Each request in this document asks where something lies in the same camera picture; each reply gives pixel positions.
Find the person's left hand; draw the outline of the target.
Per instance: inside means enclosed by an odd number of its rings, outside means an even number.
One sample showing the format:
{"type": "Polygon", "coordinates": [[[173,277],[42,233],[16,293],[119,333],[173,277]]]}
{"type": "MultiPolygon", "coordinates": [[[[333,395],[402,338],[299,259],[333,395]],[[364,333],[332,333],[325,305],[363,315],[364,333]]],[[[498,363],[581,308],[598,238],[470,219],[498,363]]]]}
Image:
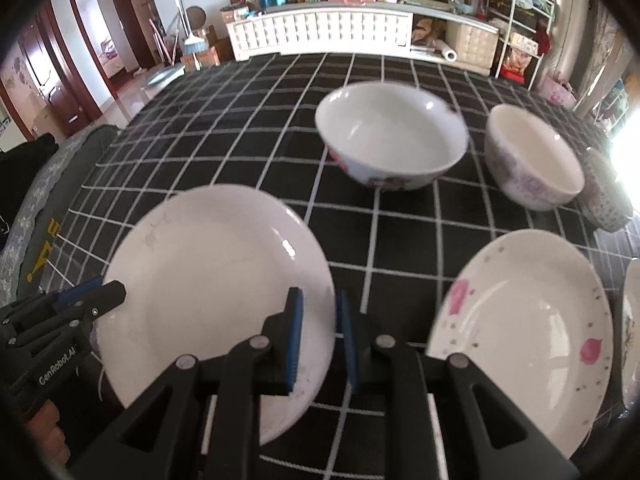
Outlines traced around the person's left hand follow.
{"type": "Polygon", "coordinates": [[[40,410],[26,422],[26,429],[40,450],[49,460],[65,465],[70,458],[70,450],[63,431],[58,426],[60,413],[55,404],[47,400],[40,410]]]}

